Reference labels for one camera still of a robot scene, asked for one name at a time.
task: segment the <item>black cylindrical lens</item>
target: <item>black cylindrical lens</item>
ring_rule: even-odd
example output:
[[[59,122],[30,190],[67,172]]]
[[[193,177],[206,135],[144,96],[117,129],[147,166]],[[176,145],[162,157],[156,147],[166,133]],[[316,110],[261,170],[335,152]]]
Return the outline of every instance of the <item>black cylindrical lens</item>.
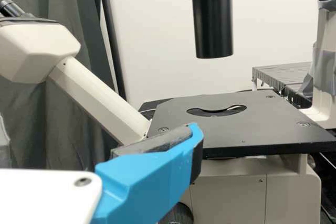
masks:
[[[11,0],[2,0],[0,2],[0,13],[5,17],[20,17],[25,12]]]
[[[193,0],[193,10],[197,57],[232,55],[232,0]]]

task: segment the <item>dark fabric backdrop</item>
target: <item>dark fabric backdrop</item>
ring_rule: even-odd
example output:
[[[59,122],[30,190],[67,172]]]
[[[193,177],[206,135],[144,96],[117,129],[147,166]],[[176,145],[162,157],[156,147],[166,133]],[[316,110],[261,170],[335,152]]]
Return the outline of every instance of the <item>dark fabric backdrop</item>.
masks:
[[[100,0],[13,0],[37,17],[65,25],[81,43],[76,57],[113,82],[99,25]],[[0,77],[0,113],[14,167],[93,170],[116,142],[51,81],[11,83]]]

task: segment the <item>microscope base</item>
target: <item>microscope base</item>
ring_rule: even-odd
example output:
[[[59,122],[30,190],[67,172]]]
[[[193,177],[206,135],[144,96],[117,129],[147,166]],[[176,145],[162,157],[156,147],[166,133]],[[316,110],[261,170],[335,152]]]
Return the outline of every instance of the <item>microscope base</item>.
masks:
[[[181,202],[195,224],[319,224],[321,181],[307,155],[203,160]]]

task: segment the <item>white wall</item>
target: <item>white wall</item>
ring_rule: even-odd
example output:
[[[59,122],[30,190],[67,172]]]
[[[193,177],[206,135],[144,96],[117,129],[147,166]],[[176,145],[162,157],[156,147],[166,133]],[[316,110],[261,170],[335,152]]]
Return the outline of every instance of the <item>white wall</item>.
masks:
[[[231,57],[196,59],[191,0],[111,0],[129,102],[251,88],[251,68],[311,60],[316,0],[233,0]]]

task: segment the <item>microscope stage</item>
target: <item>microscope stage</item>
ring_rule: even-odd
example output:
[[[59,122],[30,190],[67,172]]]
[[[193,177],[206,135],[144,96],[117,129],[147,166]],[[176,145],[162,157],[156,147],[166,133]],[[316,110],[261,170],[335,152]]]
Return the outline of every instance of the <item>microscope stage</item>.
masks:
[[[336,151],[336,138],[271,90],[181,97],[157,106],[148,137],[196,122],[203,158]]]

